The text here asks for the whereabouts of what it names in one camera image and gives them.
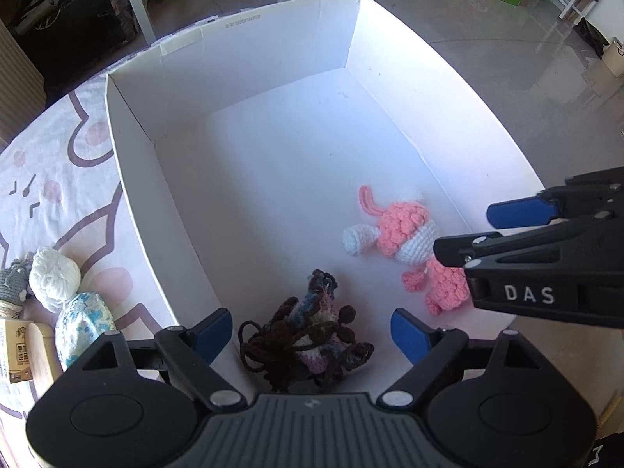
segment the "bedsheet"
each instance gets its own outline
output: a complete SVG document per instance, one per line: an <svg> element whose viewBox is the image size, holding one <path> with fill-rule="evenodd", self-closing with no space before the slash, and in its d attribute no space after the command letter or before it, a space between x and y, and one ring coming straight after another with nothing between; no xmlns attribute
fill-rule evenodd
<svg viewBox="0 0 624 468"><path fill-rule="evenodd" d="M80 291L98 292L127 339L176 323L130 219L113 156L105 73L60 99L0 154L0 264L40 246L72 258ZM54 326L36 300L24 316ZM0 450L9 467L38 468L26 441L32 382L0 384Z"/></svg>

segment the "white container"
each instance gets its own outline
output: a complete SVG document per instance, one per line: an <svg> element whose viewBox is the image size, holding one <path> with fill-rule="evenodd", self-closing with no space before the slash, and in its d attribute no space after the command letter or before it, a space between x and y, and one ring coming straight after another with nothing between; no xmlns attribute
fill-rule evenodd
<svg viewBox="0 0 624 468"><path fill-rule="evenodd" d="M614 76L619 77L624 73L624 45L616 37L613 37L613 42L606 48L602 61Z"/></svg>
<svg viewBox="0 0 624 468"><path fill-rule="evenodd" d="M249 57L250 47L253 58ZM511 316L472 305L430 317L406 270L350 257L344 228L422 190L443 234L491 229L486 207L542 189L485 103L372 0L294 0L196 26L110 74L115 157L164 299L191 326L223 305L265 323L307 276L336 276L372 359L339 390L373 397L410 368L389 336L403 307L432 326L493 338ZM235 352L214 368L252 392Z"/></svg>

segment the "blue gripper pad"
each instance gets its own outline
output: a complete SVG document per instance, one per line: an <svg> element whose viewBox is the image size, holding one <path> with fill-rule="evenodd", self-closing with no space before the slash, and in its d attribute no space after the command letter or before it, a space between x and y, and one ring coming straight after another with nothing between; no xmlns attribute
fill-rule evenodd
<svg viewBox="0 0 624 468"><path fill-rule="evenodd" d="M211 364L230 341L232 327L232 313L225 308L217 309L191 330L197 337L193 352Z"/></svg>
<svg viewBox="0 0 624 468"><path fill-rule="evenodd" d="M432 348L431 334L435 332L403 308L394 310L390 319L392 341L412 364L418 364Z"/></svg>
<svg viewBox="0 0 624 468"><path fill-rule="evenodd" d="M550 220L559 216L559 210L556 204L542 198L527 197L491 204L486 216L492 227L497 229L536 227L548 225Z"/></svg>

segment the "multicolored yarn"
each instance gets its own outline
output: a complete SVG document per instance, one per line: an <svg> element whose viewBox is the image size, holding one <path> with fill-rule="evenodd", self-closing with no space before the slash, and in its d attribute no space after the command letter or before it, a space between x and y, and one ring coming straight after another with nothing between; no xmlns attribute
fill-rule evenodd
<svg viewBox="0 0 624 468"><path fill-rule="evenodd" d="M401 279L408 292L423 290L427 278L431 282L425 296L430 314L438 315L461 306L469 297L464 270L445 268L434 256L433 244L439 235L429 210L422 204L393 202L386 209L377 206L369 186L360 187L362 210L379 217L377 226L354 225L342 234L344 249L358 256L377 245L386 257L416 269L403 273Z"/></svg>
<svg viewBox="0 0 624 468"><path fill-rule="evenodd" d="M249 320L238 330L241 361L249 371L266 372L274 391L288 392L294 381L312 379L321 391L341 380L343 370L364 364L374 350L370 343L357 343L353 331L345 327L355 318L355 309L343 306L336 312L336 279L320 269L310 276L303 300L286 300L269 323L261 327ZM257 329L247 342L243 330ZM258 362L251 367L247 359Z"/></svg>

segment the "brown yarn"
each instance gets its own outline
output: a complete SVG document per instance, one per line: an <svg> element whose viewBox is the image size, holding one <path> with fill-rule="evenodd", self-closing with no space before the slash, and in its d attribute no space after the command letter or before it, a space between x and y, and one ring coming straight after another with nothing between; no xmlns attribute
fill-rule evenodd
<svg viewBox="0 0 624 468"><path fill-rule="evenodd" d="M332 383L344 376L343 370L350 371L368 361L374 347L370 343L357 343L355 333L345 324L355 319L356 311L352 306L343 306L338 312L338 321L326 321L314 324L311 320L321 309L323 294L333 299L333 289L338 287L329 273L315 270L310 279L306 300L310 307L303 313L305 325L297 328L288 317L298 303L297 298L289 298L278 308L270 322L260 326L251 320L241 324L238 329L240 358L243 366L253 373L264 372L264 379L271 384L274 392L288 392L295 381L313 380L321 392L326 392ZM247 326L256 329L247 341L243 340L243 331ZM298 353L323 347L336 334L338 339L347 344L338 357L330 349L321 349L321 355L328 359L328 366L321 374L312 374L300 360ZM310 336L311 343L295 346L305 336Z"/></svg>

